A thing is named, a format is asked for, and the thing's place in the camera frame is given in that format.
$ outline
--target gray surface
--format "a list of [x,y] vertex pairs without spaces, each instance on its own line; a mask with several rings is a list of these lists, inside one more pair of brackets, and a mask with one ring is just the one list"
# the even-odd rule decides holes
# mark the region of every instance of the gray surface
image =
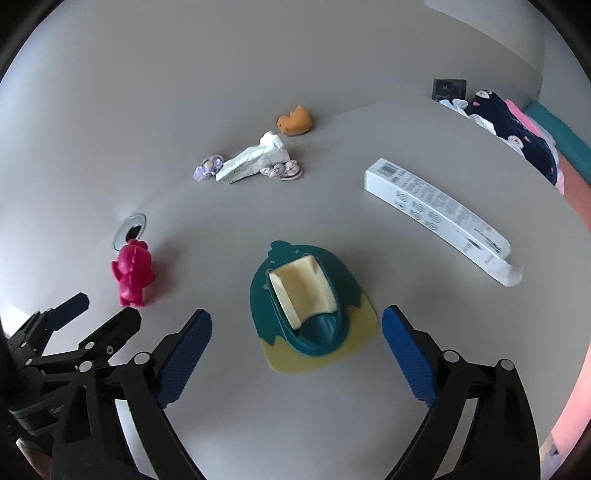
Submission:
[[[268,368],[248,292],[276,239],[329,249],[377,311],[396,303],[443,349],[484,364],[512,359],[543,442],[582,365],[591,311],[589,236],[555,188],[493,135],[419,96],[344,113],[285,141],[306,169],[300,180],[188,179],[141,208],[157,280],[146,291],[141,331],[115,360],[150,350],[195,308],[211,312],[211,343],[183,396],[167,409],[208,479],[384,478],[426,412],[380,336],[320,371],[281,375]],[[365,192],[363,172],[380,156],[505,235],[514,263],[525,268],[523,282],[501,286]],[[56,334],[51,351],[73,347],[117,312],[110,260],[105,237],[56,282],[52,295],[63,298],[76,286],[91,308]],[[141,468],[150,471],[138,450],[136,444]]]
[[51,304],[67,258],[298,104],[322,118],[430,96],[435,77],[518,105],[541,86],[420,0],[66,0],[0,85],[0,291],[26,312]]

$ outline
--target barcode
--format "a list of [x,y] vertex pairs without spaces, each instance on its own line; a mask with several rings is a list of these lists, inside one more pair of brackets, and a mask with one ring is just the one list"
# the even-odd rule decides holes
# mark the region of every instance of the barcode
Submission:
[[398,169],[394,165],[392,165],[391,163],[385,163],[384,165],[382,165],[378,169],[378,173],[381,173],[382,175],[385,175],[387,177],[391,177],[397,171],[398,171]]

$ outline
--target long white carton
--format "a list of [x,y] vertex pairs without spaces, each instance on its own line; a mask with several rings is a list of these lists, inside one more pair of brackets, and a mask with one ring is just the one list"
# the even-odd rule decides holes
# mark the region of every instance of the long white carton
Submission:
[[365,190],[436,233],[505,287],[521,282],[523,269],[506,260],[509,242],[433,185],[380,158],[365,171]]

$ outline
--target silver screw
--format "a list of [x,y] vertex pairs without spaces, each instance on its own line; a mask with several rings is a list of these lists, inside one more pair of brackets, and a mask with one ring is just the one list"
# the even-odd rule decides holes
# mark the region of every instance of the silver screw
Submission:
[[85,360],[80,364],[78,370],[80,370],[81,372],[88,372],[88,370],[90,370],[91,368],[92,362],[90,360]]
[[443,358],[451,364],[455,364],[460,361],[460,354],[454,350],[445,350],[445,352],[443,352]]
[[515,364],[511,360],[507,360],[506,358],[504,358],[503,360],[501,360],[501,367],[510,372],[515,368]]
[[134,363],[136,365],[143,365],[150,360],[150,354],[148,352],[140,352],[134,357]]

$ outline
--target magenta figurine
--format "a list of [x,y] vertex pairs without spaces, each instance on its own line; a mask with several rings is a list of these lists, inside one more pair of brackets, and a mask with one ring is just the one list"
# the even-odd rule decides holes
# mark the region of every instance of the magenta figurine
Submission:
[[127,242],[117,260],[111,262],[111,271],[119,282],[119,304],[122,307],[143,307],[142,290],[154,279],[152,256],[148,244],[132,238]]

